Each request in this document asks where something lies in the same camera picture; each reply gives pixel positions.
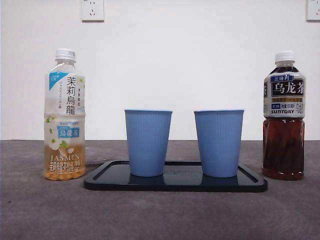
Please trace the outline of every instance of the tray rim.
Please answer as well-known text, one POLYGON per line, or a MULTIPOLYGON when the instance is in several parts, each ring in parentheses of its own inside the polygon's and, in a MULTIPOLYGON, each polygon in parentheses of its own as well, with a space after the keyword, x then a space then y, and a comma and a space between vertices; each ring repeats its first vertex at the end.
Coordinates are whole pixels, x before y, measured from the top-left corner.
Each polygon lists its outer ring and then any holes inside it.
MULTIPOLYGON (((141 185, 128 183, 97 183, 94 178, 101 176, 108 168, 114 165, 128 165, 128 160, 109 160, 88 173, 83 180, 83 187, 94 191, 151 191, 151 192, 227 192, 227 193, 261 193, 268 189, 268 181, 263 177, 239 163, 238 169, 242 171, 252 184, 234 186, 206 186, 206 185, 141 185)), ((165 166, 201 166, 201 161, 166 161, 165 166)))

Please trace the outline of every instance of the white wall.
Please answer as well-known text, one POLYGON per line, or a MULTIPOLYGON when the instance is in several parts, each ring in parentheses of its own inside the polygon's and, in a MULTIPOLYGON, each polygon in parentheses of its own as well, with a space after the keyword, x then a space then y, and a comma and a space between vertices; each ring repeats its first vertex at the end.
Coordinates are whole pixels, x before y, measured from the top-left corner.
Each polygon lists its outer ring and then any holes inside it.
POLYGON ((105 0, 82 23, 80 0, 1 1, 1 139, 43 139, 45 72, 56 48, 86 76, 86 139, 125 139, 126 108, 173 110, 170 138, 196 139, 193 110, 245 109, 261 140, 263 80, 296 51, 307 77, 307 140, 320 140, 320 22, 304 0, 105 0))

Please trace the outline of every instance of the jasmine oolong tea bottle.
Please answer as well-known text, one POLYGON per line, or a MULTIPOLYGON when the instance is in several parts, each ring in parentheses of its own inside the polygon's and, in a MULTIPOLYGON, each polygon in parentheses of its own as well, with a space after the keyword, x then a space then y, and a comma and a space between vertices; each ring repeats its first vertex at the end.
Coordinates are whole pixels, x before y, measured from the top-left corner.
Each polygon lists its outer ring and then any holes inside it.
POLYGON ((45 78, 44 176, 69 180, 86 171, 85 77, 73 50, 56 50, 57 64, 45 78))

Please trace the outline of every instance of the cup rim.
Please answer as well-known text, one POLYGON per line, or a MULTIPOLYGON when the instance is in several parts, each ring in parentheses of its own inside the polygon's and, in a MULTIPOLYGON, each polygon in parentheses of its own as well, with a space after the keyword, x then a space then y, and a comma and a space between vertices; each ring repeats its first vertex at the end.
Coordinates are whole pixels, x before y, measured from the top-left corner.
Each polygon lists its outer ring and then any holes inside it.
POLYGON ((244 112, 244 109, 213 109, 213 110, 195 110, 194 113, 223 113, 223 112, 244 112))
POLYGON ((157 113, 172 113, 171 110, 158 110, 158 109, 125 109, 124 112, 157 112, 157 113))

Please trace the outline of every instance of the blue plastic cup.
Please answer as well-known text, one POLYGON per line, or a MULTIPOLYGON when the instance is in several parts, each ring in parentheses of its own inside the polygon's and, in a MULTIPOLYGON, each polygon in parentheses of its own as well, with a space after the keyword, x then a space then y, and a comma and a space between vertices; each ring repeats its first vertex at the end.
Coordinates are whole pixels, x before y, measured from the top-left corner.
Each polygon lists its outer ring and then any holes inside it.
POLYGON ((244 110, 194 111, 194 116, 203 173, 236 176, 244 110))
POLYGON ((172 111, 127 109, 124 112, 131 174, 162 175, 172 111))

